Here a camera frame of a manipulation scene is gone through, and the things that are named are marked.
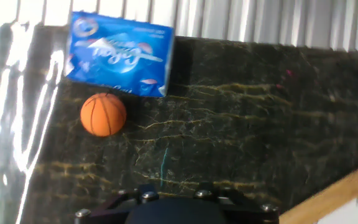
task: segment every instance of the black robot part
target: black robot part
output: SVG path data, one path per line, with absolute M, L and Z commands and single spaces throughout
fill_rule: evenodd
M 200 183 L 193 198 L 160 198 L 151 184 L 121 190 L 94 210 L 75 213 L 75 224 L 278 224 L 278 208 L 258 205 L 238 190 Z

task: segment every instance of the orange basketball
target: orange basketball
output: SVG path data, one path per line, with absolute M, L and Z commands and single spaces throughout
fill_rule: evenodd
M 109 93 L 91 96 L 81 109 L 82 125 L 95 136 L 105 137 L 117 133 L 126 119 L 125 106 L 118 97 Z

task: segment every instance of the bolt head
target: bolt head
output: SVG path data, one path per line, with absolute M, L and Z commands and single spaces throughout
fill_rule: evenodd
M 262 205 L 261 209 L 265 212 L 271 212 L 271 211 L 276 212 L 278 210 L 278 207 L 268 203 Z
M 86 208 L 83 208 L 80 211 L 76 212 L 75 216 L 78 217 L 78 218 L 81 218 L 81 217 L 88 216 L 89 214 L 91 214 L 91 211 L 89 211 Z
M 202 198 L 212 195 L 212 192 L 209 190 L 199 190 L 196 192 L 196 197 Z
M 142 195 L 142 198 L 144 199 L 148 199 L 148 198 L 152 198 L 155 197 L 157 194 L 155 192 L 146 192 Z

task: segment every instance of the wooden edge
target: wooden edge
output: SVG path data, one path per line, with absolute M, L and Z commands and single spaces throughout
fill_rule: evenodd
M 313 224 L 358 197 L 358 169 L 280 215 L 280 224 Z

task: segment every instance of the blue tissue package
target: blue tissue package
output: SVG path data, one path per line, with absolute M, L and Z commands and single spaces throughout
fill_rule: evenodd
M 171 27 L 73 12 L 65 75 L 139 96 L 167 94 Z

